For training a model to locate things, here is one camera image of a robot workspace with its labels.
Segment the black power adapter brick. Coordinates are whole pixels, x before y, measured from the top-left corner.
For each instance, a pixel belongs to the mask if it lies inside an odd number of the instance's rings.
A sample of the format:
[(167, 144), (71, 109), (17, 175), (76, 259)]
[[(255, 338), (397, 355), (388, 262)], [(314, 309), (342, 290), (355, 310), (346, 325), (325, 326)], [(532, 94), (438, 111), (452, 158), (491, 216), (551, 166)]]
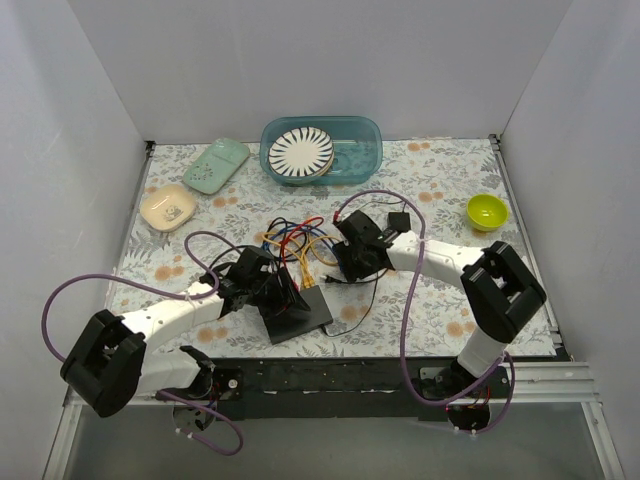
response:
[(410, 214), (407, 212), (390, 212), (388, 214), (388, 228), (399, 233), (411, 230)]

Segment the black network switch box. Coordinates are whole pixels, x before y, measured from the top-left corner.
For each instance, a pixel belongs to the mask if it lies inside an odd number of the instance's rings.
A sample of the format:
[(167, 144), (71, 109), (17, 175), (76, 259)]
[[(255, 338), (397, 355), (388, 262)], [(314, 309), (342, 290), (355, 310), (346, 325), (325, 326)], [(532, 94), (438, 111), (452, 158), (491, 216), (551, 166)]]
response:
[(288, 302), (261, 301), (258, 310), (273, 345), (333, 323), (333, 316), (319, 286), (296, 292), (294, 299)]

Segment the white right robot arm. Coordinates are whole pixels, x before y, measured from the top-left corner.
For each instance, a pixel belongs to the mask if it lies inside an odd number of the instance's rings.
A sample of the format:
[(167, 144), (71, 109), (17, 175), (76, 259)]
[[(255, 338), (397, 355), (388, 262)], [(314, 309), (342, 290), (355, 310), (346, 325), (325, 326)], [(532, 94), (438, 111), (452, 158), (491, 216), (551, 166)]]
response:
[(423, 240), (408, 213), (392, 212), (381, 229), (357, 210), (334, 225), (343, 240), (333, 247), (339, 268), (353, 283), (382, 270), (415, 272), (463, 291), (476, 327), (450, 366), (421, 382), (429, 400), (449, 398), (486, 376), (506, 347), (543, 307), (547, 294), (514, 248), (487, 248)]

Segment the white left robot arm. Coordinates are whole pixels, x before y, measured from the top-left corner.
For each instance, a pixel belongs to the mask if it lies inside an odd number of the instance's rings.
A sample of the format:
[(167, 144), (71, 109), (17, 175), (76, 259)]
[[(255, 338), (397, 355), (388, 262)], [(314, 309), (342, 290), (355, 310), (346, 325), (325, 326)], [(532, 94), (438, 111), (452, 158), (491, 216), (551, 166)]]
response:
[(61, 367), (62, 379), (100, 417), (109, 417), (136, 395), (167, 390), (201, 400), (214, 388), (214, 362), (193, 346), (160, 349), (186, 331), (246, 305), (270, 320), (298, 296), (290, 275), (267, 251), (250, 246), (236, 262), (201, 276), (183, 294), (141, 310), (94, 314)]

